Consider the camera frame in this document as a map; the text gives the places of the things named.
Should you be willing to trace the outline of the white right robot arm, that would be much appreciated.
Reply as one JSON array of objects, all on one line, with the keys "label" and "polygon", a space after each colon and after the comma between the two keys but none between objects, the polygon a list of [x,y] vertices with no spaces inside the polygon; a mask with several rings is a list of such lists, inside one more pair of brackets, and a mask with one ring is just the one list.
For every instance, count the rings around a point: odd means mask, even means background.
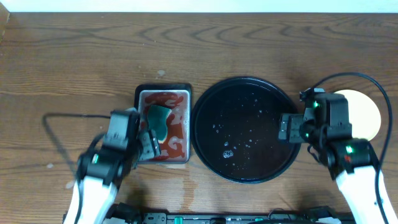
[{"label": "white right robot arm", "polygon": [[356,223],[397,223],[387,194],[381,159],[365,138],[353,137],[348,112],[285,113],[279,139],[307,143],[314,159],[325,166],[343,194]]}]

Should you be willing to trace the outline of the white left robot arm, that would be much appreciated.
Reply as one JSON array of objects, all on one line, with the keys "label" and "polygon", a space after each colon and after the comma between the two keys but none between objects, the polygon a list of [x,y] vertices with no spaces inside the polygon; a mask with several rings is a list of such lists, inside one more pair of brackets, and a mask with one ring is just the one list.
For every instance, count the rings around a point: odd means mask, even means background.
[{"label": "white left robot arm", "polygon": [[103,223],[117,217],[114,201],[126,176],[140,161],[160,155],[158,135],[153,130],[131,138],[99,134],[81,154],[72,201],[64,223]]}]

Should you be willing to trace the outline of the yellow plate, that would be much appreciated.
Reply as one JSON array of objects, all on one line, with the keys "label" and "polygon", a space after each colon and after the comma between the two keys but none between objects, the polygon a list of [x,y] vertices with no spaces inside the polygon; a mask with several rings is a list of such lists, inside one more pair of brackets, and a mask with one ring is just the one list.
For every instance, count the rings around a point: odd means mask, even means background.
[{"label": "yellow plate", "polygon": [[354,138],[372,140],[381,127],[381,114],[370,97],[356,90],[339,90],[348,101],[349,122]]}]

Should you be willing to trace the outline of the green scrubbing sponge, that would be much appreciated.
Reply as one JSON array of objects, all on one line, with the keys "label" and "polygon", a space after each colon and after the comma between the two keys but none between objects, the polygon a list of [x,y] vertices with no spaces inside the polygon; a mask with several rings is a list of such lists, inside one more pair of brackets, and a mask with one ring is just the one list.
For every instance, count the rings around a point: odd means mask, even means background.
[{"label": "green scrubbing sponge", "polygon": [[159,105],[151,105],[147,112],[148,128],[155,131],[158,142],[162,144],[168,135],[167,119],[172,110]]}]

